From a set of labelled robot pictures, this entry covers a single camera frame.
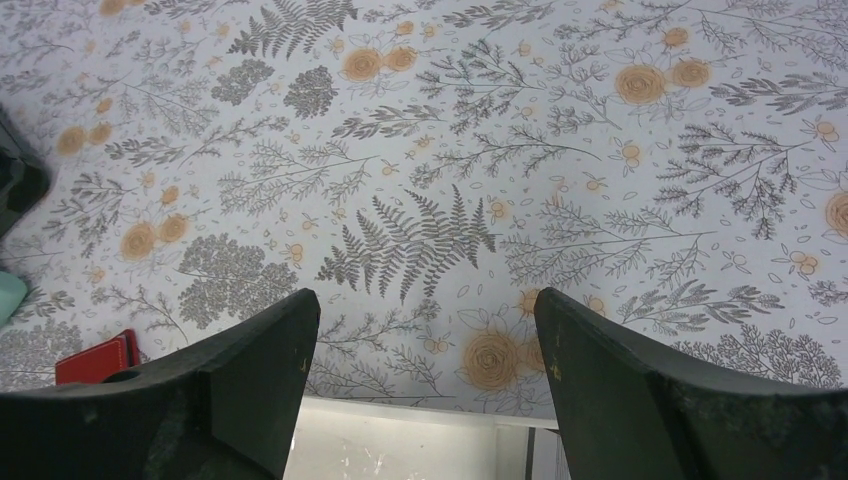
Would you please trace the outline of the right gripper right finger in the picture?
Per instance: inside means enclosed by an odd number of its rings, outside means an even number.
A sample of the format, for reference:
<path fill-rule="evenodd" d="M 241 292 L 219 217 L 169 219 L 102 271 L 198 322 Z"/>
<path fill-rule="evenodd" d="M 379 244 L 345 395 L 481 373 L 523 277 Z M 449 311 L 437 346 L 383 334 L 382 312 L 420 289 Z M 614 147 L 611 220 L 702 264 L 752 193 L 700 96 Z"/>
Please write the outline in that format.
<path fill-rule="evenodd" d="M 575 479 L 843 479 L 847 394 L 720 367 L 548 287 L 534 317 Z"/>

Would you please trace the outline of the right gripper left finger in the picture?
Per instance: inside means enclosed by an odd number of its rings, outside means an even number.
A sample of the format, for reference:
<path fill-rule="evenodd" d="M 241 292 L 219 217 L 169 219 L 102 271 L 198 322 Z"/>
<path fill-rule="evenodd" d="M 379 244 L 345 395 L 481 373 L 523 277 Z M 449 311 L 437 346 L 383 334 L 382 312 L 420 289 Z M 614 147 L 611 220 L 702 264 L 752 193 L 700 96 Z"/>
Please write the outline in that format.
<path fill-rule="evenodd" d="M 316 346 L 299 290 L 98 384 L 1 397 L 5 479 L 280 479 Z"/>

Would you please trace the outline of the red card holder wallet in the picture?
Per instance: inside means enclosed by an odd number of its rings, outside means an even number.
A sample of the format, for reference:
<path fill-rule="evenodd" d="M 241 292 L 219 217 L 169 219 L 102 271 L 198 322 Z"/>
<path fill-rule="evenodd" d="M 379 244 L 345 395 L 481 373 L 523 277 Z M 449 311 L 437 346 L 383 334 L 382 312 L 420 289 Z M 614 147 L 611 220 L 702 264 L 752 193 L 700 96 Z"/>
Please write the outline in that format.
<path fill-rule="evenodd" d="M 58 361 L 55 364 L 55 383 L 101 383 L 109 376 L 140 363 L 135 331 L 126 329 L 107 341 Z"/>

